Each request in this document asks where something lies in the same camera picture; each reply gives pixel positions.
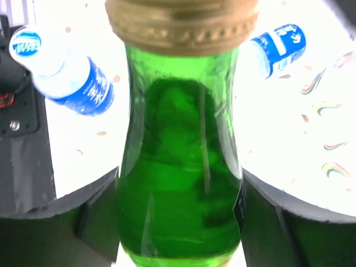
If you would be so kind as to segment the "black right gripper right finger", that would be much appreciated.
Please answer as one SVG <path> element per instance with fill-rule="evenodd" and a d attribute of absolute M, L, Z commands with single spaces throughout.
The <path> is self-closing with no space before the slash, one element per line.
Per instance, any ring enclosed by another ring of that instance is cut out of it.
<path fill-rule="evenodd" d="M 247 266 L 355 266 L 355 217 L 322 209 L 243 170 L 234 209 Z"/>

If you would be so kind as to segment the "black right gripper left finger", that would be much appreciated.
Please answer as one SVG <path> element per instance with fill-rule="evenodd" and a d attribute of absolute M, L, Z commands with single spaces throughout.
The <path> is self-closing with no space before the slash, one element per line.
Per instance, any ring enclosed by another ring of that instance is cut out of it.
<path fill-rule="evenodd" d="M 32 212 L 1 219 L 1 266 L 111 266 L 119 247 L 113 169 Z"/>

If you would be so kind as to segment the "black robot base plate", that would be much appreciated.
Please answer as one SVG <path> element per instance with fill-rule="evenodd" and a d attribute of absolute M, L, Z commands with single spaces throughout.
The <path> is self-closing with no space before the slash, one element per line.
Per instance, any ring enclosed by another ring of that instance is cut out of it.
<path fill-rule="evenodd" d="M 1 15 L 1 217 L 26 217 L 56 198 L 45 99 L 9 55 L 17 30 Z"/>

